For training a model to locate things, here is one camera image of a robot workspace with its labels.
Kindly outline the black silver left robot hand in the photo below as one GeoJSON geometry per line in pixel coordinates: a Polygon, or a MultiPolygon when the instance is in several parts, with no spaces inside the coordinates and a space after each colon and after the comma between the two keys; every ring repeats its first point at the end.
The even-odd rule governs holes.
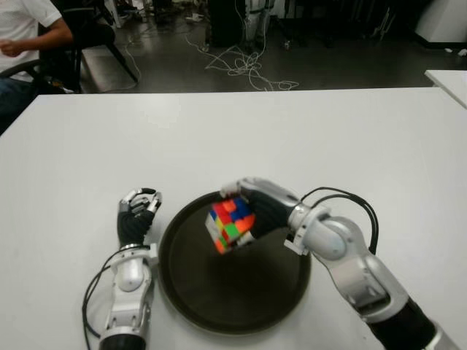
{"type": "Polygon", "coordinates": [[[147,187],[131,190],[118,204],[117,237],[120,248],[142,245],[162,204],[162,193],[147,187]]]}

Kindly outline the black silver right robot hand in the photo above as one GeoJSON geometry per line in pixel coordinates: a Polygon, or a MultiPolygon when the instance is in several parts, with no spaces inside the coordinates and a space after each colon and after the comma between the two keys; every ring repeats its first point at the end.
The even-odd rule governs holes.
{"type": "Polygon", "coordinates": [[[227,245],[226,252],[250,244],[278,228],[286,228],[290,215],[301,205],[291,191],[258,177],[245,177],[226,184],[221,187],[220,195],[225,199],[242,198],[255,215],[253,226],[227,245]]]}

